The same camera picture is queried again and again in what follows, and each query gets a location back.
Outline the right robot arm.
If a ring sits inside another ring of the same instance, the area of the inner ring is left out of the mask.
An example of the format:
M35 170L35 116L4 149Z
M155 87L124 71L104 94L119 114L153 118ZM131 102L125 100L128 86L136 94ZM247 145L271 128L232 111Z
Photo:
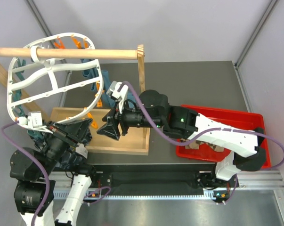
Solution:
M155 90L146 90L132 107L115 91L109 96L115 106L103 117L104 125L97 134L119 140L129 128L156 127L169 141L201 141L230 150L215 166L211 181L222 186L240 171L258 171L267 160L261 147L263 138L257 131L236 132L232 126L214 121L201 113L169 104L168 97Z

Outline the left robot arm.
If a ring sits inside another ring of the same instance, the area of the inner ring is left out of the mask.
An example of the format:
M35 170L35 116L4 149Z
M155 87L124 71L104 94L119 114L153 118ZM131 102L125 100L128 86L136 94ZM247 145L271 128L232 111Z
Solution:
M98 176L86 163L85 145L92 138L92 119L67 124L50 122L38 139L38 149L17 147L10 158L10 177L17 180L14 199L17 211L28 226L74 226L89 187ZM57 217L53 214L56 182L49 179L55 168L71 172L71 190Z

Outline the wooden rack base tray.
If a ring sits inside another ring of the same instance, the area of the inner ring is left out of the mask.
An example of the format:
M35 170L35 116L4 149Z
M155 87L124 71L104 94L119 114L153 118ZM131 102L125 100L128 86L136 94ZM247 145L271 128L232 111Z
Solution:
M81 108L55 107L50 119L60 121L81 111ZM104 125L102 118L108 111L108 109L92 109L91 114L99 128ZM89 153L148 155L150 128L129 128L126 136L121 136L119 141L97 134L93 127L90 127L90 131L92 140L86 145Z

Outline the red plastic tray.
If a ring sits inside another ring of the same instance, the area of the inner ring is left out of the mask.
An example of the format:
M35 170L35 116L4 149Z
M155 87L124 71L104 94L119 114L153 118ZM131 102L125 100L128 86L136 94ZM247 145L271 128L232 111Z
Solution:
M265 128L263 116L257 113L248 113L235 110L218 109L211 107L201 107L194 105L182 105L185 108L197 111L214 121L230 125L237 129L255 130ZM201 144L199 148L192 149L185 146L176 146L176 156L180 158L219 162L230 154L230 150L216 152L207 144Z

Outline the white plastic sock hanger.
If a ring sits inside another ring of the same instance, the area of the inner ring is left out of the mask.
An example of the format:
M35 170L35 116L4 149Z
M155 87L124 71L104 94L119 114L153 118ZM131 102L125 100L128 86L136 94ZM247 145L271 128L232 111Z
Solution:
M77 40L78 38L83 40L83 46L78 46L78 49L95 49L94 43L92 42L92 40L90 38L88 38L87 36L83 35L83 34L79 34L79 33L71 33L71 32L65 32L65 33L60 33L57 35L53 35L53 36L49 36L46 37L44 39L39 39L36 40L28 45L26 45L24 48L33 48L34 50L38 49L38 48L42 48L44 49L41 44L45 43L45 42L50 42L52 40L60 40L61 38L64 37L71 37L72 40ZM71 117L67 117L66 119L60 120L60 123L65 124L65 123L70 123L76 120L80 120L83 119L84 116L87 115L87 113L90 113L90 111L97 106L97 102L98 100L101 98L103 90L104 90L104 80L102 77L102 73L101 73L101 68L100 68L100 63L98 59L91 59L91 61L86 62L86 63L78 63L78 64L57 64L56 62L59 60L63 60L64 58L40 58L37 57L37 55L34 53L33 57L31 57L31 59L33 60L33 63L20 67L20 68L16 68L13 69L17 58L14 57L10 63L9 69L8 69L8 86L7 86L7 110L8 110L8 114L10 116L10 118L13 121L16 121L16 116L15 114L15 109L18 106L21 106L25 103L30 103L33 102L35 100L38 99L42 99L42 98L48 98L52 95L55 94L60 94L60 93L65 93L69 90L78 88L78 87L84 87L88 84L92 84L95 83L97 85L99 85L99 88L97 90L97 93L95 94L95 98L93 100L93 102L85 107L80 113L78 113L77 115L71 116ZM24 79L23 81L19 81L19 82L13 82L13 75L15 74L15 72L17 71L22 71L22 70L27 70L27 69L32 69L35 68L37 66L41 66L41 69L37 70L36 72L34 72L32 75L30 75L28 78ZM98 77L92 78L92 79L88 79L85 81L81 81L72 85L67 85L64 87L59 87L57 84L57 80L55 77L55 73L56 72L60 72L60 71L83 71L83 70L87 70L87 69L91 69L91 68L96 68L98 71ZM25 87L28 87L30 85L32 85L34 82L36 82L38 79L40 79L41 77L47 75L50 79L51 82L51 90L43 92L41 94L37 94L35 96L31 96L31 97L24 97L23 99L16 101L16 102L12 102L12 94L13 91L15 90L22 90Z

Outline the teal clip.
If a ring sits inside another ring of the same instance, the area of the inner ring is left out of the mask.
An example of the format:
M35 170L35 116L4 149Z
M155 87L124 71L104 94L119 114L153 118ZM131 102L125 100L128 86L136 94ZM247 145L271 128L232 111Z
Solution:
M24 60L24 59L20 60L20 59L18 58L16 62L17 62L17 66L14 66L13 69L26 66L26 60ZM15 72L17 78L18 78L20 81L23 81L23 80L24 80L23 73L24 73L24 70Z
M22 99L22 91L20 89L13 91L12 102L16 102L16 101L19 101L21 99Z

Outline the wooden rack upright post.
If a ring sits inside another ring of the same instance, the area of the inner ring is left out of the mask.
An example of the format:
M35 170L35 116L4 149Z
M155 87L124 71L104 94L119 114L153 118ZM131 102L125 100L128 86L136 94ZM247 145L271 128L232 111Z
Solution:
M137 60L138 60L138 76L140 93L146 90L145 87L145 62L144 62L144 45L139 44L137 47Z

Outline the wooden rod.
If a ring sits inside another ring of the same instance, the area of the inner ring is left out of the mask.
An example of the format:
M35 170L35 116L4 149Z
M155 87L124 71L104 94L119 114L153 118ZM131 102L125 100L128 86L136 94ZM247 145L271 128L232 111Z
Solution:
M86 59L124 59L137 60L143 55L137 50L119 49L42 49L38 48L0 48L0 57L33 57L40 58L86 58Z

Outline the orange clip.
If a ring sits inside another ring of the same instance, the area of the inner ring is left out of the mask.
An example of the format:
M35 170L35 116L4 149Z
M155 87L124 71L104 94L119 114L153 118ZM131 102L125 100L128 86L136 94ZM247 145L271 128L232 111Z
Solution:
M98 102L97 102L97 107L98 108L102 108L103 107L103 103L102 103L102 100L99 99Z
M93 116L91 113L87 113L87 116L92 119L92 122L91 122L91 127L94 128L94 129L98 129L98 124L97 122L94 120Z

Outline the teal blue sock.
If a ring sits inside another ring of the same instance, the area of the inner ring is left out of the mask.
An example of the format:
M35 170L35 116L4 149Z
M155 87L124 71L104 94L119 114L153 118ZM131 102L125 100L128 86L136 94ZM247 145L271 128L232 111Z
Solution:
M82 63L86 63L91 61L91 59L81 59ZM102 77L104 80L104 92L105 94L102 95L102 101L109 106L110 108L114 107L115 101L112 100L107 94L107 90L110 88L111 85L111 81L109 80L109 73L107 70L101 70L102 73ZM83 70L82 75L85 79L92 79L95 77L98 77L98 71L96 68L91 68L91 69L87 69L87 70ZM97 91L97 87L95 85L95 83L92 83L91 85L91 91ZM134 103L136 102L134 96L132 95L132 93L129 91L127 94L127 99L132 100ZM132 102L128 103L130 108L134 107L134 104Z

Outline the brown argyle sock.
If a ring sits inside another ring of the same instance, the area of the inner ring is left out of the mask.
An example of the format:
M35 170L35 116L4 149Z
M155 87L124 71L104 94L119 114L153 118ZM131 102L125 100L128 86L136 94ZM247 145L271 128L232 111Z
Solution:
M214 152L214 153L222 153L224 152L225 148L214 145L208 142L203 142L199 140L195 140L192 143L185 145L185 146L179 146L179 148L184 148L188 150L192 150L193 152L197 153L204 153L204 152Z

